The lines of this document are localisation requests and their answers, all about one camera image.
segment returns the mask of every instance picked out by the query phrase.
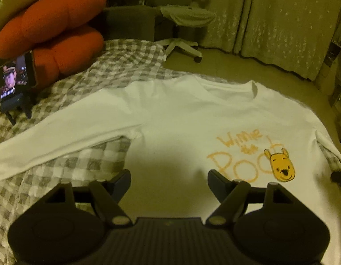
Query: patterned curtain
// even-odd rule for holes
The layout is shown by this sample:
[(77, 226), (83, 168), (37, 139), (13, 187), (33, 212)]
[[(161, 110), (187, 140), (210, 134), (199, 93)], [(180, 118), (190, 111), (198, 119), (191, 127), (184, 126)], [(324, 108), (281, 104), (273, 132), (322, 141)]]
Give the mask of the patterned curtain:
[(207, 9), (217, 16), (200, 45), (255, 57), (314, 80), (341, 0), (211, 0)]

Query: orange pillow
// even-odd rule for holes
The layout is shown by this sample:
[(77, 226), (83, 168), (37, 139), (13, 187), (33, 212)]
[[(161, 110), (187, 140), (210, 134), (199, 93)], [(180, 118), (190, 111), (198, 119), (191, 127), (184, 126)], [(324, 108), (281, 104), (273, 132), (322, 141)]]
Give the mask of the orange pillow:
[(0, 32), (0, 58), (13, 59), (35, 44), (87, 23), (106, 0), (39, 0), (9, 21)]
[(70, 76), (87, 68), (103, 45), (103, 36), (87, 25), (39, 45), (33, 51), (37, 90), (57, 81), (59, 74)]

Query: phone stand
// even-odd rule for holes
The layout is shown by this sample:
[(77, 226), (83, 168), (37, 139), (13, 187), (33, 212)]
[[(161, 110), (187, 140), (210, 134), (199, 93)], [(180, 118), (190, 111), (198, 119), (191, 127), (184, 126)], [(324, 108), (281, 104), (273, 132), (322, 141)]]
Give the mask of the phone stand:
[(32, 108), (35, 104), (35, 98), (30, 93), (21, 93), (1, 103), (0, 111), (8, 117), (12, 125), (15, 125), (15, 119), (11, 116), (10, 110), (22, 109), (28, 119), (32, 117)]

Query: gray cloth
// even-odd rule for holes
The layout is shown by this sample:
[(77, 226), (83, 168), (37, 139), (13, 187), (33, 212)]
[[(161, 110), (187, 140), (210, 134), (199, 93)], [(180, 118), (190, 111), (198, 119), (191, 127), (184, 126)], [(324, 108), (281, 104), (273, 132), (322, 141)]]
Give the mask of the gray cloth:
[[(42, 92), (33, 107), (32, 118), (24, 113), (12, 126), (0, 113), (0, 143), (39, 123), (50, 114), (104, 87), (125, 87), (135, 80), (169, 79), (187, 74), (162, 67), (164, 49), (152, 42), (106, 41), (105, 49), (84, 72), (56, 82)], [(226, 80), (202, 76), (223, 82)], [(14, 263), (7, 242), (10, 224), (60, 182), (86, 186), (96, 179), (112, 178), (123, 168), (130, 141), (120, 138), (68, 154), (0, 181), (0, 265)], [(341, 170), (339, 159), (322, 147), (332, 170)]]
[(214, 12), (196, 7), (168, 5), (160, 6), (160, 8), (162, 15), (178, 26), (202, 28), (215, 18)]

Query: floor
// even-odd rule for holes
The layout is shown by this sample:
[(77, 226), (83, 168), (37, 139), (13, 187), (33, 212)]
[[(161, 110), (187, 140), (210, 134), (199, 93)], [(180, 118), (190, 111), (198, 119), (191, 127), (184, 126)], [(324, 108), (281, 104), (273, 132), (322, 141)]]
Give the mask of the floor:
[(221, 77), (239, 83), (255, 80), (286, 96), (308, 105), (327, 128), (333, 142), (341, 152), (341, 144), (334, 123), (334, 113), (328, 97), (318, 91), (315, 85), (293, 73), (278, 67), (265, 65), (251, 58), (227, 54), (218, 49), (199, 49), (202, 62), (197, 64), (193, 58), (180, 51), (173, 51), (164, 63), (165, 68), (184, 70), (192, 73)]

